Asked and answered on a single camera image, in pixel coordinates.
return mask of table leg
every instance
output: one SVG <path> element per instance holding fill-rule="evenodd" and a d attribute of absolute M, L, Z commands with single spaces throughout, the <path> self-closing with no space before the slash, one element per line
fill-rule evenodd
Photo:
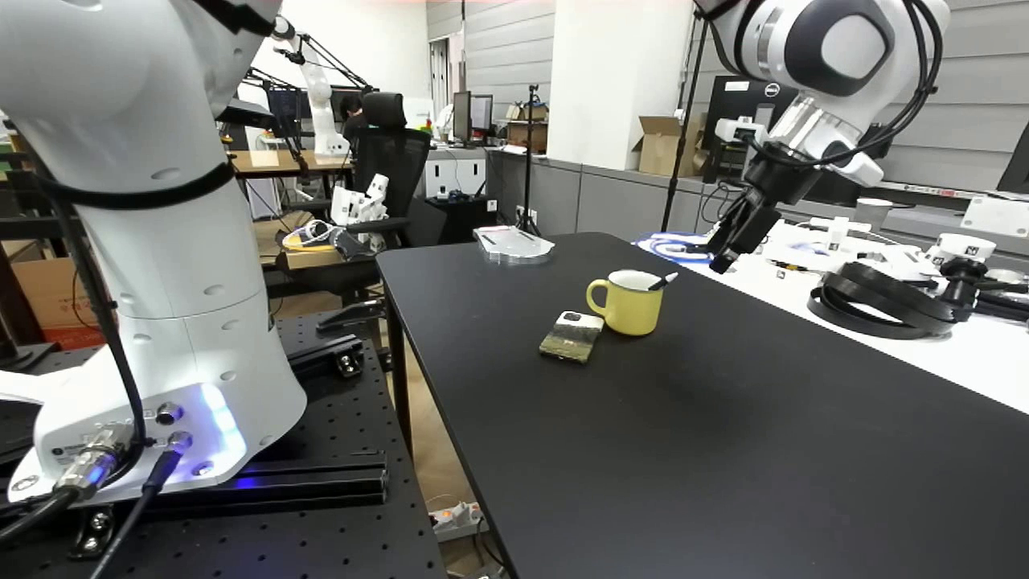
<path fill-rule="evenodd" d="M 406 435 L 408 454 L 411 446 L 411 403 L 408 403 L 408 359 L 406 359 L 406 325 L 398 323 L 398 311 L 385 293 L 385 323 L 389 323 L 389 365 L 393 365 L 393 403 L 398 433 Z"/>

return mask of floor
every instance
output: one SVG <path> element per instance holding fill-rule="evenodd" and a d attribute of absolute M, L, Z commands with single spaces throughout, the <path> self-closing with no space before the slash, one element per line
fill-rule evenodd
<path fill-rule="evenodd" d="M 310 293 L 274 299 L 269 311 L 280 320 L 298 320 L 314 311 L 334 311 L 341 305 L 331 293 Z M 421 482 L 424 505 L 432 512 L 451 508 L 458 502 L 474 502 L 467 474 L 459 470 L 458 450 L 448 439 L 444 419 L 427 392 L 424 375 L 411 354 L 408 359 L 408 397 L 411 397 L 411 439 L 414 439 L 414 474 Z M 474 579 L 489 563 L 489 546 L 482 541 L 455 541 L 444 544 L 448 572 L 455 579 Z"/>

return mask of cardboard box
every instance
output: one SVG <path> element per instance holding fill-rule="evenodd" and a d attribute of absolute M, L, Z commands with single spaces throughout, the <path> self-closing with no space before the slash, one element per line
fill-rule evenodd
<path fill-rule="evenodd" d="M 507 123 L 507 144 L 528 149 L 528 127 Z M 534 123 L 534 154 L 546 154 L 546 127 Z"/>
<path fill-rule="evenodd" d="M 672 177 L 675 168 L 675 149 L 679 149 L 679 119 L 675 115 L 639 115 L 645 139 L 639 139 L 639 174 L 646 177 Z M 702 139 L 704 119 L 694 115 L 686 132 L 686 153 L 681 153 L 681 177 L 699 177 L 699 139 Z"/>
<path fill-rule="evenodd" d="M 12 273 L 39 320 L 45 342 L 70 349 L 102 346 L 98 315 L 84 282 L 73 277 L 73 265 L 60 261 L 12 261 Z"/>

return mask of white table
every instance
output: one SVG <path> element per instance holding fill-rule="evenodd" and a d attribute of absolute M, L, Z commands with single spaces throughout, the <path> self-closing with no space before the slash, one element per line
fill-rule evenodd
<path fill-rule="evenodd" d="M 820 273 L 774 267 L 766 255 L 739 259 L 729 273 L 702 265 L 692 271 L 1029 416 L 1029 325 L 1023 323 L 970 315 L 953 327 L 953 339 L 887 342 L 818 320 L 809 295 Z"/>

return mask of wall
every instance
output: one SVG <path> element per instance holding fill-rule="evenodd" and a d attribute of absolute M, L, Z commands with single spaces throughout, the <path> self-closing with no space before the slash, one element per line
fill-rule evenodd
<path fill-rule="evenodd" d="M 948 0 L 940 94 L 885 158 L 887 181 L 995 191 L 1029 123 L 1029 3 Z M 707 47 L 699 104 L 728 75 Z"/>
<path fill-rule="evenodd" d="M 401 94 L 408 123 L 432 114 L 424 0 L 285 0 L 283 18 L 373 86 Z M 274 42 L 261 47 L 255 65 L 304 86 L 298 67 Z"/>
<path fill-rule="evenodd" d="M 492 119 L 501 127 L 512 104 L 523 104 L 528 85 L 549 100 L 553 0 L 467 0 L 467 86 L 492 94 Z"/>
<path fill-rule="evenodd" d="M 631 168 L 639 115 L 679 110 L 686 0 L 558 0 L 549 158 Z"/>
<path fill-rule="evenodd" d="M 451 38 L 459 28 L 459 0 L 424 0 L 427 42 Z"/>

